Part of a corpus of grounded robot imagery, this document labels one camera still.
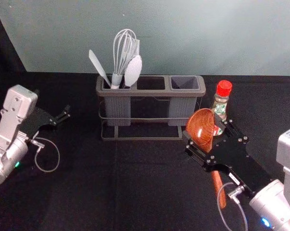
cable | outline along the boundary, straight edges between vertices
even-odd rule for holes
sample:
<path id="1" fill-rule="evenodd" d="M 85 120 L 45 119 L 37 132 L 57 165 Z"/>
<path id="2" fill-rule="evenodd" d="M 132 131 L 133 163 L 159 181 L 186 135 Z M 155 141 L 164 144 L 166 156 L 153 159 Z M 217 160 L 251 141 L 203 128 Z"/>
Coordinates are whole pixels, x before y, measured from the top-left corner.
<path id="1" fill-rule="evenodd" d="M 223 188 L 225 188 L 226 186 L 228 185 L 231 185 L 231 184 L 234 184 L 232 182 L 228 182 L 226 184 L 224 184 L 220 190 L 218 191 L 218 194 L 217 194 L 217 208 L 218 208 L 218 211 L 220 212 L 220 215 L 221 215 L 221 218 L 222 218 L 222 221 L 224 223 L 224 225 L 226 226 L 227 230 L 228 231 L 233 231 L 226 223 L 225 219 L 224 219 L 224 216 L 223 216 L 223 213 L 222 213 L 222 210 L 221 210 L 221 206 L 220 206 L 220 195 L 221 195 L 221 191 L 223 190 Z M 243 211 L 243 208 L 242 206 L 240 205 L 240 202 L 239 203 L 236 203 L 238 206 L 239 206 L 239 209 L 241 211 L 241 214 L 243 216 L 243 219 L 244 219 L 244 225 L 245 225 L 245 231 L 248 231 L 248 225 L 247 225 L 247 219 L 246 219 L 246 216 L 245 216 L 245 213 Z"/>
<path id="2" fill-rule="evenodd" d="M 41 168 L 41 167 L 38 165 L 38 163 L 37 163 L 37 156 L 38 156 L 38 153 L 40 152 L 40 149 L 38 149 L 38 151 L 37 151 L 36 154 L 35 154 L 35 164 L 36 164 L 37 168 L 38 168 L 40 171 L 42 171 L 42 172 L 46 172 L 46 173 L 50 173 L 50 172 L 55 171 L 55 170 L 58 168 L 58 166 L 59 166 L 59 162 L 60 162 L 60 152 L 59 152 L 59 149 L 57 148 L 56 144 L 53 143 L 52 141 L 50 141 L 50 140 L 48 140 L 48 139 L 45 139 L 45 138 L 42 138 L 42 137 L 35 137 L 35 139 L 37 139 L 37 140 L 44 140 L 44 141 L 48 141 L 48 142 L 50 142 L 50 143 L 53 144 L 53 146 L 56 148 L 57 153 L 58 153 L 58 162 L 57 162 L 56 167 L 53 168 L 53 169 L 51 169 L 51 170 L 45 170 L 45 169 Z"/>

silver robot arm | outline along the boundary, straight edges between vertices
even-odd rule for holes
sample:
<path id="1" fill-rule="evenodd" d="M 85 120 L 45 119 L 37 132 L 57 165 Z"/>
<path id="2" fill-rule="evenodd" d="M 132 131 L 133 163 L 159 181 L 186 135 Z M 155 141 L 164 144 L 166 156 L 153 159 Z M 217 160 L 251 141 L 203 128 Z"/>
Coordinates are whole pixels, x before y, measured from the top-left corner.
<path id="1" fill-rule="evenodd" d="M 20 85 L 7 92 L 0 111 L 0 184 L 28 151 L 26 141 L 29 138 L 19 128 L 34 111 L 37 99 L 35 93 Z"/>
<path id="2" fill-rule="evenodd" d="M 290 231 L 290 129 L 277 143 L 278 163 L 284 166 L 285 180 L 275 180 L 250 201 L 252 208 L 277 231 Z"/>
<path id="3" fill-rule="evenodd" d="M 225 126 L 227 137 L 214 145 L 209 153 L 204 153 L 184 131 L 186 153 L 205 171 L 218 170 L 228 175 L 240 189 L 239 193 L 251 199 L 250 206 L 264 225 L 275 231 L 290 231 L 290 130 L 279 137 L 277 144 L 277 162 L 284 166 L 285 172 L 283 184 L 273 179 L 248 155 L 246 144 L 249 138 L 236 128 L 232 120 L 224 122 L 224 125 L 219 122 L 218 126 Z"/>
<path id="4" fill-rule="evenodd" d="M 0 184 L 27 153 L 27 144 L 36 145 L 39 151 L 44 147 L 34 140 L 42 126 L 54 127 L 70 117 L 70 106 L 66 106 L 57 117 L 52 117 L 36 107 L 37 99 L 34 92 L 20 85 L 8 89 L 0 111 Z"/>

white spatula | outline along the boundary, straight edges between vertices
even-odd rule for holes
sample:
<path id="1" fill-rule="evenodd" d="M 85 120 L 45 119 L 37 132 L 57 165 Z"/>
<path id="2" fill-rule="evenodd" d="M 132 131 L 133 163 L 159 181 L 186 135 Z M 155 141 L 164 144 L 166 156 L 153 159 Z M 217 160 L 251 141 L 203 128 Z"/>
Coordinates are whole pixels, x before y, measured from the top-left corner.
<path id="1" fill-rule="evenodd" d="M 95 66 L 95 68 L 97 69 L 97 71 L 99 72 L 100 76 L 106 81 L 106 83 L 108 84 L 108 86 L 111 87 L 111 83 L 108 80 L 106 73 L 103 69 L 103 67 L 101 66 L 98 58 L 96 57 L 96 55 L 94 54 L 94 52 L 92 52 L 92 50 L 89 50 L 89 59 L 91 60 L 92 64 Z"/>
<path id="2" fill-rule="evenodd" d="M 125 71 L 125 86 L 131 87 L 139 78 L 142 68 L 142 60 L 140 55 L 136 55 L 131 59 Z"/>

black curtain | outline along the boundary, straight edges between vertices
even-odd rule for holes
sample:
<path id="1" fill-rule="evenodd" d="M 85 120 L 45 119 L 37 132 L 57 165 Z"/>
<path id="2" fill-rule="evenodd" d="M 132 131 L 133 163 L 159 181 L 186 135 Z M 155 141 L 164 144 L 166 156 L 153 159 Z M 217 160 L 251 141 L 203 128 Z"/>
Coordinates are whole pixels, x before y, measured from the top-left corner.
<path id="1" fill-rule="evenodd" d="M 0 21 L 0 72 L 25 72 L 1 21 Z"/>

utensil holder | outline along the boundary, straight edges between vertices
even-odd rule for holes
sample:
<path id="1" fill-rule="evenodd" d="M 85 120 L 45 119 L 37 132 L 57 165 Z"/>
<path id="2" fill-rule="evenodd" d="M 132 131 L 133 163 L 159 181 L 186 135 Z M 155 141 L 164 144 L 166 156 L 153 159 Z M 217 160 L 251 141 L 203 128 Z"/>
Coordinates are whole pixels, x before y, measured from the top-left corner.
<path id="1" fill-rule="evenodd" d="M 195 109 L 200 108 L 205 92 L 201 76 L 141 75 L 137 83 L 128 89 L 110 89 L 99 76 L 96 85 L 96 93 L 101 100 L 99 116 L 102 125 L 114 127 L 114 137 L 104 140 L 173 140 L 170 137 L 120 137 L 119 128 L 131 126 L 131 122 L 162 122 L 177 126 L 176 139 L 180 139 L 181 126 L 185 126 Z M 148 98 L 152 101 L 142 105 L 141 102 Z"/>

